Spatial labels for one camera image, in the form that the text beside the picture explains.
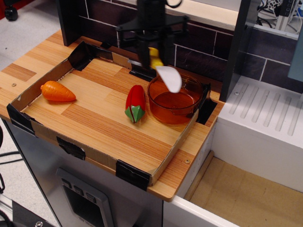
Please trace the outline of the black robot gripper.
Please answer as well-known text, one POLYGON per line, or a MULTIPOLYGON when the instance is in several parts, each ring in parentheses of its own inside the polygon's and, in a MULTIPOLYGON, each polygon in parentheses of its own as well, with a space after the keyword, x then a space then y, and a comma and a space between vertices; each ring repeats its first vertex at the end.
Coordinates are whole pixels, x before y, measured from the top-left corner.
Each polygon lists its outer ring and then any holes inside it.
POLYGON ((135 19, 116 27, 118 47, 136 47, 139 60, 150 67, 151 43, 160 43, 160 59, 168 65, 174 54, 174 37, 187 33, 187 16, 166 13, 166 7, 176 9, 182 1, 170 4, 167 0, 138 0, 135 19))

